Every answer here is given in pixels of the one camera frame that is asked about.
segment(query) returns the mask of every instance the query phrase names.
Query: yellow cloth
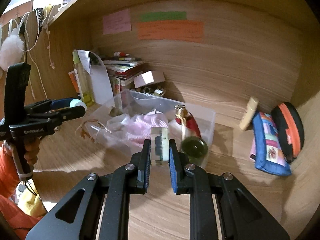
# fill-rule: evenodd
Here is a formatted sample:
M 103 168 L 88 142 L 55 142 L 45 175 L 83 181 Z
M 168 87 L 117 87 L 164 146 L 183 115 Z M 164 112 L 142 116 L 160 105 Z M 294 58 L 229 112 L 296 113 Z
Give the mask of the yellow cloth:
M 34 189 L 35 193 L 38 194 L 34 185 L 32 185 L 32 188 Z M 21 208 L 21 210 L 27 215 L 34 218 L 42 217 L 47 212 L 39 198 L 39 195 L 33 195 L 27 188 L 20 196 L 18 207 Z

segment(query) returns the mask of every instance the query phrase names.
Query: yellow bottle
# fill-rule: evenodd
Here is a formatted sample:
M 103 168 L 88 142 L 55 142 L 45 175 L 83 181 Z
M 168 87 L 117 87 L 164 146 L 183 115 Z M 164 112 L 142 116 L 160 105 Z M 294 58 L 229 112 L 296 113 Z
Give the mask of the yellow bottle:
M 86 106 L 92 106 L 92 95 L 88 86 L 89 73 L 83 68 L 81 61 L 78 56 L 77 51 L 73 51 L 73 68 L 75 70 L 75 75 L 80 91 L 81 101 L 86 104 Z

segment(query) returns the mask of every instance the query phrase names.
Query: white fluffy earmuff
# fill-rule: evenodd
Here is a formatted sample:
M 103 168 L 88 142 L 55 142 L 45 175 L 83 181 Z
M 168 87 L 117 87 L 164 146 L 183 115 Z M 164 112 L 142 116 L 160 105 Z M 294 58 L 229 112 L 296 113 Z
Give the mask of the white fluffy earmuff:
M 23 57 L 24 43 L 19 37 L 21 25 L 18 28 L 14 28 L 12 32 L 11 26 L 12 22 L 9 24 L 9 35 L 0 48 L 0 67 L 4 71 L 7 71 L 9 66 L 21 62 Z

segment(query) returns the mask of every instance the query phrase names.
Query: gripper handle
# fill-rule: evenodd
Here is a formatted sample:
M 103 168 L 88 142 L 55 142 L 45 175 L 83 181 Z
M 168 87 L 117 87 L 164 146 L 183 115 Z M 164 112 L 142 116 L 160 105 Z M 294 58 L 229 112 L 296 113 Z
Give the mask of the gripper handle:
M 16 150 L 12 153 L 12 157 L 20 180 L 26 181 L 31 179 L 33 176 L 33 165 L 29 165 L 24 158 L 27 151 L 24 147 L 23 138 L 12 138 L 11 142 L 16 147 Z

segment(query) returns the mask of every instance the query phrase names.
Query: orange zipper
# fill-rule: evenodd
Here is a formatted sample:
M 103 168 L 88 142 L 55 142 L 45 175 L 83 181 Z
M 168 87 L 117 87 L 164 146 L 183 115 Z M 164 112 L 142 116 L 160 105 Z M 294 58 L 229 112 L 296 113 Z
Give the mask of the orange zipper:
M 296 126 L 296 123 L 287 108 L 287 106 L 282 103 L 279 105 L 279 108 L 284 116 L 285 121 L 287 122 L 288 128 L 290 129 L 291 141 L 292 141 L 292 151 L 293 157 L 297 157 L 300 152 L 300 136 Z

